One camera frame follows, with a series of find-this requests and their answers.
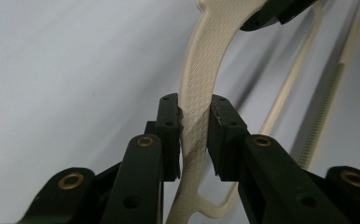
textured surface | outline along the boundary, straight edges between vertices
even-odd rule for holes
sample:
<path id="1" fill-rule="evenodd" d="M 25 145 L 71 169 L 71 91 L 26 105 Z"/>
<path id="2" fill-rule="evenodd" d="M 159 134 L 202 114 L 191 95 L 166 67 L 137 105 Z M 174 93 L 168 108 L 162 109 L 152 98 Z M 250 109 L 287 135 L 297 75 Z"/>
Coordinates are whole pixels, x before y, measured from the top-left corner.
<path id="1" fill-rule="evenodd" d="M 198 193 L 206 152 L 207 121 L 215 78 L 227 47 L 264 0 L 200 0 L 201 18 L 190 39 L 180 86 L 183 174 L 167 223 L 187 223 L 195 212 L 222 217 Z"/>

beige support strut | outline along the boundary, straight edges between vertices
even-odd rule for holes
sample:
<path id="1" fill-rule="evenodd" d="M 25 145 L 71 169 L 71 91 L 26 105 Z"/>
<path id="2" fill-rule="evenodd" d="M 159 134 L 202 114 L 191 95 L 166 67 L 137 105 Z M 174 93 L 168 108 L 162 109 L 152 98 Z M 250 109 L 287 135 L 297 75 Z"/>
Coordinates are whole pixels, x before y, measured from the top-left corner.
<path id="1" fill-rule="evenodd" d="M 336 65 L 336 69 L 333 74 L 330 74 L 331 77 L 328 80 L 328 88 L 325 90 L 323 101 L 319 105 L 318 114 L 313 121 L 307 143 L 305 144 L 305 147 L 303 148 L 301 156 L 298 160 L 298 165 L 305 170 L 310 171 L 312 169 L 314 160 L 316 159 L 316 156 L 319 152 L 322 141 L 321 136 L 324 136 L 325 126 L 327 125 L 332 113 L 331 105 L 335 102 L 338 89 L 340 89 L 341 80 L 346 73 L 348 63 L 352 59 L 354 48 L 357 44 L 359 35 L 360 1 L 353 19 L 351 29 L 348 33 L 348 36 L 346 37 L 342 53 L 340 54 L 339 61 Z"/>
<path id="2" fill-rule="evenodd" d="M 311 50 L 313 40 L 316 37 L 317 31 L 320 28 L 323 18 L 323 6 L 320 1 L 314 3 L 312 8 L 314 14 L 312 28 L 309 31 L 308 35 L 306 36 L 305 41 L 303 42 L 298 52 L 297 58 L 294 61 L 293 66 L 291 67 L 287 77 L 285 78 L 285 81 L 278 95 L 276 96 L 273 106 L 270 109 L 270 112 L 267 118 L 265 119 L 261 130 L 259 131 L 260 134 L 270 135 L 270 133 L 272 132 L 273 127 L 276 124 L 277 119 L 279 118 L 283 110 L 284 103 L 287 100 L 288 95 L 290 94 L 290 91 L 293 89 L 294 83 L 298 78 L 299 71 L 301 70 L 302 65 L 305 63 L 306 57 L 308 56 L 308 53 Z"/>
<path id="3" fill-rule="evenodd" d="M 189 41 L 179 93 L 183 109 L 183 174 L 168 224 L 187 223 L 201 212 L 207 217 L 222 217 L 236 201 L 230 194 L 217 206 L 198 193 L 206 152 L 209 106 L 215 78 L 227 47 L 243 23 L 258 11 L 266 0 L 199 0 L 201 18 Z"/>

screw hole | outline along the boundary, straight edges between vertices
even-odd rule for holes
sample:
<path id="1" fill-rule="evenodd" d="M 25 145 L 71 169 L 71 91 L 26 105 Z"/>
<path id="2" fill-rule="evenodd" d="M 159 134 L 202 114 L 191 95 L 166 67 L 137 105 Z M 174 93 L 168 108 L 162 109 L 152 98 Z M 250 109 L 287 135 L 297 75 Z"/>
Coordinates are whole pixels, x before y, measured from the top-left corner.
<path id="1" fill-rule="evenodd" d="M 266 137 L 257 137 L 255 139 L 253 139 L 253 141 L 259 145 L 259 146 L 262 146 L 262 147 L 267 147 L 267 146 L 270 146 L 270 140 Z"/>
<path id="2" fill-rule="evenodd" d="M 124 200 L 124 206 L 128 209 L 133 209 L 140 204 L 140 198 L 137 196 L 129 196 Z"/>
<path id="3" fill-rule="evenodd" d="M 340 173 L 340 177 L 349 184 L 360 188 L 360 174 L 344 170 Z"/>
<path id="4" fill-rule="evenodd" d="M 84 175 L 78 172 L 71 173 L 60 179 L 58 187 L 60 189 L 74 189 L 84 181 Z"/>
<path id="5" fill-rule="evenodd" d="M 139 139 L 137 139 L 136 144 L 139 147 L 149 147 L 151 145 L 153 145 L 154 143 L 154 139 L 150 138 L 150 137 L 141 137 Z"/>

black mechanical arm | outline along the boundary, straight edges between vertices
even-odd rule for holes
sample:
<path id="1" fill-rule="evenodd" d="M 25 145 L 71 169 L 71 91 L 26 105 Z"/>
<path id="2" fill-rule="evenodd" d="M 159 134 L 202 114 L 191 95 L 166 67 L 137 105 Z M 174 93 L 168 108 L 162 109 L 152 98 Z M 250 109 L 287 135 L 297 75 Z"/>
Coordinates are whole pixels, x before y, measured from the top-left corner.
<path id="1" fill-rule="evenodd" d="M 269 0 L 241 27 L 243 31 L 254 31 L 276 22 L 286 24 L 317 0 Z"/>
<path id="2" fill-rule="evenodd" d="M 159 102 L 157 121 L 135 136 L 123 161 L 99 175 L 57 173 L 18 223 L 162 223 L 163 182 L 180 176 L 177 94 Z M 251 135 L 230 104 L 214 95 L 208 150 L 222 181 L 238 181 L 252 224 L 360 223 L 360 170 L 333 167 L 325 178 L 302 170 L 273 138 Z"/>

brass insert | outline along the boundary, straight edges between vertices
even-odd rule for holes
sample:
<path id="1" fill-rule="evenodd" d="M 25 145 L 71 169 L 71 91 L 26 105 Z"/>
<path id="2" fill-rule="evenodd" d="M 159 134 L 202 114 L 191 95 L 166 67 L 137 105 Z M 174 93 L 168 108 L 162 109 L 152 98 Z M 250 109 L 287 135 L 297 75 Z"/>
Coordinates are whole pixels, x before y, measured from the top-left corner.
<path id="1" fill-rule="evenodd" d="M 259 146 L 262 146 L 262 147 L 268 147 L 271 144 L 269 138 L 266 138 L 266 137 L 263 137 L 263 136 L 255 137 L 253 139 L 253 142 L 255 144 L 259 145 Z"/>
<path id="2" fill-rule="evenodd" d="M 76 188 L 84 181 L 84 175 L 81 173 L 71 173 L 61 178 L 58 182 L 60 189 L 73 189 Z"/>
<path id="3" fill-rule="evenodd" d="M 153 145 L 154 139 L 152 139 L 150 137 L 141 137 L 141 138 L 137 139 L 136 143 L 137 143 L 137 146 L 139 146 L 139 147 L 149 147 L 149 146 Z"/>
<path id="4" fill-rule="evenodd" d="M 349 184 L 360 188 L 360 174 L 344 170 L 340 173 L 340 177 Z"/>

